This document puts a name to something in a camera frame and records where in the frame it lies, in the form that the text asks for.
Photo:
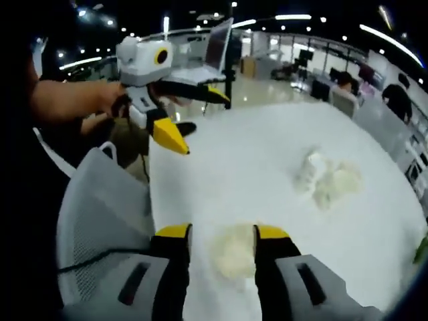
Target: white table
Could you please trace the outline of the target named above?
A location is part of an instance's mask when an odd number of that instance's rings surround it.
[[[357,302],[388,308],[426,223],[405,176],[369,134],[325,103],[240,108],[193,121],[189,156],[150,146],[157,229],[191,221],[210,235],[228,223],[276,225],[342,277]],[[313,145],[356,164],[364,181],[361,193],[327,212],[292,184]]]

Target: ceiling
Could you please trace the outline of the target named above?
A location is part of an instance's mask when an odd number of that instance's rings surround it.
[[[256,19],[257,23],[250,26],[252,30],[265,27],[266,31],[270,32],[307,34],[306,28],[310,26],[312,35],[339,42],[342,42],[342,37],[345,35],[347,44],[364,51],[383,49],[385,56],[412,78],[424,78],[423,87],[428,91],[428,77],[423,68],[395,46],[359,28],[362,23],[395,38],[416,53],[424,65],[428,65],[426,32],[422,32],[428,30],[424,21],[426,17],[423,14],[428,8],[423,2],[416,0],[237,0],[237,7],[233,8],[233,17],[235,22]],[[201,15],[213,15],[216,12],[227,16],[231,9],[230,3],[231,1],[226,0],[76,0],[78,8],[87,9],[88,12],[93,11],[92,8],[95,5],[103,4],[96,10],[96,14],[100,17],[99,21],[79,22],[77,46],[111,47],[130,32],[138,36],[161,32],[162,19],[166,15],[170,17],[170,30],[191,28],[196,25],[210,27],[219,22],[208,20],[207,24],[203,25],[197,18]],[[382,19],[379,5],[386,8],[392,30]],[[310,14],[312,19],[310,21],[272,19],[279,14]],[[321,17],[327,18],[327,22],[322,23]],[[103,24],[102,21],[105,19],[113,19],[114,25]],[[285,31],[281,30],[282,25],[286,26]],[[126,32],[121,32],[123,27],[126,28]],[[406,38],[402,38],[403,33],[406,33]]]

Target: floor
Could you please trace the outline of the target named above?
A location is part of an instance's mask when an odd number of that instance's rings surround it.
[[[236,76],[236,81],[232,85],[232,108],[257,108],[258,106],[279,102],[316,102],[308,93],[299,92],[291,88],[289,82],[254,80],[246,78],[239,73]],[[218,84],[217,88],[224,92],[224,84]],[[170,106],[167,110],[176,121],[183,121],[202,115],[204,108],[204,102],[193,101],[190,106]],[[209,104],[205,115],[209,116],[223,109],[224,106],[222,105]],[[145,164],[149,173],[148,159],[146,159]],[[127,171],[139,181],[147,182],[142,166],[143,162],[139,157],[127,168]]]

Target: person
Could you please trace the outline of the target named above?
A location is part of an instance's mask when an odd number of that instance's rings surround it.
[[[352,93],[352,76],[348,72],[338,74],[337,85],[330,90],[330,101],[332,101],[333,92],[352,100],[357,108],[360,106],[357,97]]]
[[[409,88],[409,80],[404,74],[400,73],[399,83],[389,85],[382,93],[382,99],[389,109],[391,109],[405,124],[410,122],[413,114],[412,101],[407,93]]]

